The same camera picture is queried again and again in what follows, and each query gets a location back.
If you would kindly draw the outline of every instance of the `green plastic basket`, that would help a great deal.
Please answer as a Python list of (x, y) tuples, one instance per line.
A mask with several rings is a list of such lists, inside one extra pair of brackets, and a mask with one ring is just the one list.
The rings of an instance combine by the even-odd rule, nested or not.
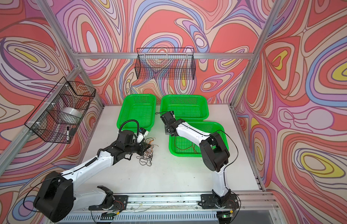
[(166, 95), (162, 97), (160, 112), (173, 111), (176, 119), (203, 121), (208, 118), (207, 100), (199, 95)]
[[(197, 128), (197, 129), (203, 131), (203, 132), (213, 133), (213, 132), (218, 131), (218, 130), (224, 131), (222, 125), (217, 123), (217, 122), (189, 122), (189, 124), (192, 125), (193, 127)], [(222, 139), (223, 139), (223, 141), (224, 141), (224, 143), (228, 149), (226, 135), (220, 131), (218, 133), (221, 135), (221, 137), (222, 137)], [(172, 136), (170, 136), (169, 142), (168, 142), (168, 148), (169, 148), (170, 152), (175, 156), (201, 157), (200, 147), (195, 145), (195, 144), (192, 144), (191, 141), (189, 141), (188, 139), (186, 139), (184, 137), (180, 137), (180, 136), (172, 137)]]
[[(152, 94), (131, 94), (125, 97), (124, 103), (117, 119), (117, 128), (127, 120), (135, 119), (140, 128), (151, 130), (155, 122), (156, 96)], [(136, 132), (137, 124), (129, 122), (124, 125), (123, 130), (128, 129)]]

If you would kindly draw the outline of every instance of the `patterned wall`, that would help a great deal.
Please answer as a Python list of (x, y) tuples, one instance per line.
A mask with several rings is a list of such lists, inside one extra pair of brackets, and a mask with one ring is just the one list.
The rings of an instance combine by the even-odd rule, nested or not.
[(71, 62), (32, 1), (0, 4), (0, 154)]
[(78, 52), (135, 52), (192, 46), (252, 52), (271, 0), (61, 0), (51, 8)]
[(347, 224), (347, 1), (288, 0), (235, 110), (288, 223)]
[(208, 103), (230, 103), (247, 62), (209, 59), (205, 71), (196, 69), (194, 80), (138, 80), (135, 60), (81, 60), (104, 104), (122, 104), (127, 95), (136, 93), (154, 94), (158, 103), (167, 94), (198, 94)]
[[(32, 110), (72, 68), (35, 0), (0, 1), (0, 154)], [(42, 220), (41, 213), (22, 206), (25, 194), (47, 173), (75, 165), (98, 112), (93, 101), (71, 144), (30, 138), (0, 178), (0, 224)], [(37, 190), (28, 201), (34, 200)]]
[[(252, 52), (271, 1), (55, 1), (51, 8), (78, 52), (135, 52), (137, 47), (194, 47)], [(135, 60), (82, 60), (104, 104), (128, 94), (199, 94), (230, 103), (247, 60), (197, 60), (194, 81), (136, 80)]]

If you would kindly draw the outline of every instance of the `tangled wire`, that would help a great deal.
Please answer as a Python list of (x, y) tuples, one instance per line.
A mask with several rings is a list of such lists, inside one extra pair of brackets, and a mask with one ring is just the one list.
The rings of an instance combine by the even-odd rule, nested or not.
[(137, 159), (139, 159), (139, 162), (141, 165), (152, 165), (152, 157), (153, 157), (153, 147), (155, 145), (151, 144), (155, 138), (147, 138), (145, 139), (145, 142), (149, 145), (149, 148), (144, 152), (142, 156), (136, 156)]

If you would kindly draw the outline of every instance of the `white table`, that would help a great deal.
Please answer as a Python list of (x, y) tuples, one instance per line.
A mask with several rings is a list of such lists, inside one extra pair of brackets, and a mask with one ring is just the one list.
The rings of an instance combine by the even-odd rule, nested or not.
[[(210, 116), (206, 121), (220, 123), (236, 143), (239, 156), (227, 167), (228, 184), (232, 191), (259, 190), (249, 164), (246, 152), (230, 114), (228, 105), (208, 105)], [(94, 157), (97, 150), (110, 145), (117, 138), (116, 122), (121, 106), (105, 106), (83, 161)], [(159, 115), (147, 137), (155, 137), (152, 166), (142, 166), (136, 159), (122, 159), (106, 168), (82, 184), (78, 190), (92, 190), (98, 185), (111, 189), (114, 193), (161, 193), (194, 192), (212, 190), (212, 171), (201, 157), (177, 157), (168, 149), (169, 136), (164, 133), (164, 125)], [(237, 155), (233, 143), (227, 137), (231, 162)]]

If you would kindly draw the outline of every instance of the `black wire basket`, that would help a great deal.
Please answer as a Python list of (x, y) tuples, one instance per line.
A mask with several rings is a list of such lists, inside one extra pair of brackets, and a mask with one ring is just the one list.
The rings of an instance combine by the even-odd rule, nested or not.
[(66, 81), (39, 118), (30, 127), (29, 119), (25, 125), (43, 141), (71, 143), (95, 92), (84, 83)]
[(194, 48), (137, 48), (137, 79), (194, 80)]

